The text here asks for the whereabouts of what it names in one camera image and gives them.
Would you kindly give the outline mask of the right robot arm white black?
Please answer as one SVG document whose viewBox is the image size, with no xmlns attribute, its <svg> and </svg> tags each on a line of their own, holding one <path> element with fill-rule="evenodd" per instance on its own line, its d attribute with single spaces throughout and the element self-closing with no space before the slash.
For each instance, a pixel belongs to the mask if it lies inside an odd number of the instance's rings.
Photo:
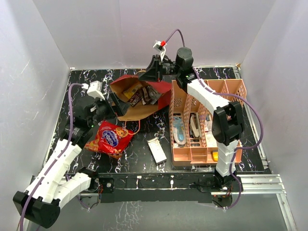
<svg viewBox="0 0 308 231">
<path fill-rule="evenodd" d="M 199 186 L 225 191 L 238 180 L 235 157 L 238 142 L 244 131 L 242 106 L 237 101 L 231 102 L 225 99 L 223 93 L 215 92 L 200 78 L 193 67 L 191 49 L 179 48 L 174 61 L 165 55 L 166 49 L 162 45 L 156 50 L 158 54 L 152 57 L 146 71 L 139 76 L 139 80 L 159 82 L 164 75 L 175 75 L 177 85 L 210 112 L 211 131 L 218 145 L 218 162 L 214 176 Z"/>
</svg>

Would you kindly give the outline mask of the purple candy bar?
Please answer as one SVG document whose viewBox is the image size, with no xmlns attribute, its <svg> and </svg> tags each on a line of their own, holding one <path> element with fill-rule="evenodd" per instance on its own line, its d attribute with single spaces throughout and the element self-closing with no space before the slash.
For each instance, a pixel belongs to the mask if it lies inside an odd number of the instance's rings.
<svg viewBox="0 0 308 231">
<path fill-rule="evenodd" d="M 141 101 L 141 95 L 139 92 L 136 92 L 128 101 L 127 103 L 131 107 L 135 107 Z"/>
</svg>

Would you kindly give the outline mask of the red brown paper bag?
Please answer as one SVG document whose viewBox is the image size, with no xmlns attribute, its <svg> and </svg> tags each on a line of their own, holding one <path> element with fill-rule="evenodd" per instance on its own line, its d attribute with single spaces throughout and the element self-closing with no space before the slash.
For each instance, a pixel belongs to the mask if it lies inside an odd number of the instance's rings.
<svg viewBox="0 0 308 231">
<path fill-rule="evenodd" d="M 123 75 L 110 84 L 112 92 L 128 107 L 118 115 L 120 121 L 145 119 L 170 104 L 171 83 L 139 80 L 142 73 Z"/>
</svg>

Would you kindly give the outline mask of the red cookie snack bag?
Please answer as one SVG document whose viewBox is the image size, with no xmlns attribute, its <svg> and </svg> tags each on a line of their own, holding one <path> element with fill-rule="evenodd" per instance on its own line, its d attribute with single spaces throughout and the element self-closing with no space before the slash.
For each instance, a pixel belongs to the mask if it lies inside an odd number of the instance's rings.
<svg viewBox="0 0 308 231">
<path fill-rule="evenodd" d="M 95 139 L 85 144 L 88 151 L 104 153 L 119 159 L 133 137 L 131 130 L 103 121 Z"/>
</svg>

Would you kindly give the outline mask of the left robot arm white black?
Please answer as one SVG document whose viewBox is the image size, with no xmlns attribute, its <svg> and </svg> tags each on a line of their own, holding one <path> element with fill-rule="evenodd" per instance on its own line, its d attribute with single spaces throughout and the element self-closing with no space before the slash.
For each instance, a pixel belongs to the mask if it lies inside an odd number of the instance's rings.
<svg viewBox="0 0 308 231">
<path fill-rule="evenodd" d="M 25 219 L 41 227 L 51 227 L 61 209 L 81 192 L 94 192 L 99 188 L 98 173 L 83 167 L 71 179 L 61 180 L 72 161 L 81 153 L 92 136 L 91 129 L 104 119 L 124 116 L 129 105 L 115 93 L 114 105 L 102 97 L 85 96 L 76 105 L 69 101 L 70 118 L 47 163 L 23 191 L 17 191 L 13 202 L 20 214 L 19 229 L 23 230 Z"/>
</svg>

